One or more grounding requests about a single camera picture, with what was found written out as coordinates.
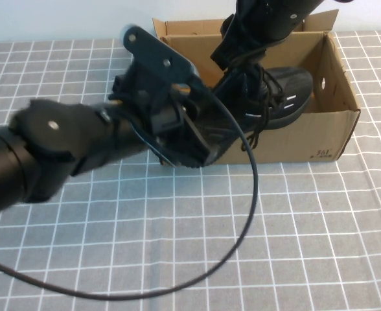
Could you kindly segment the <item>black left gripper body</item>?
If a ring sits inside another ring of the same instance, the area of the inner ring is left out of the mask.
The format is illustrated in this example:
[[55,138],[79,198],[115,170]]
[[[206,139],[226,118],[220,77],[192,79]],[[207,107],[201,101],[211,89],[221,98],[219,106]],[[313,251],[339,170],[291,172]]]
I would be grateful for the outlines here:
[[134,63],[112,87],[138,138],[166,163],[191,162],[191,101],[182,83],[181,72]]

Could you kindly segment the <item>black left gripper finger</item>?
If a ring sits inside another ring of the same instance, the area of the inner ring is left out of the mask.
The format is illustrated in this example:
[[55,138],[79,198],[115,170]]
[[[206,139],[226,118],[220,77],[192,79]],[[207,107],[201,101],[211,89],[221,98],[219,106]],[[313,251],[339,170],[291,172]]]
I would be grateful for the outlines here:
[[183,166],[206,166],[213,155],[213,150],[186,113],[183,114],[177,151]]

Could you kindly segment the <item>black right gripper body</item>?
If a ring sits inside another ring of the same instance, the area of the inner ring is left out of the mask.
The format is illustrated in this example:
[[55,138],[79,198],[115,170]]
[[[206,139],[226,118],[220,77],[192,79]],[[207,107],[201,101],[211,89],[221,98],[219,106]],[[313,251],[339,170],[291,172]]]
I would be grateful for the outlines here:
[[225,70],[264,51],[269,47],[269,40],[264,35],[268,18],[268,9],[237,10],[222,23],[222,40],[211,59]]

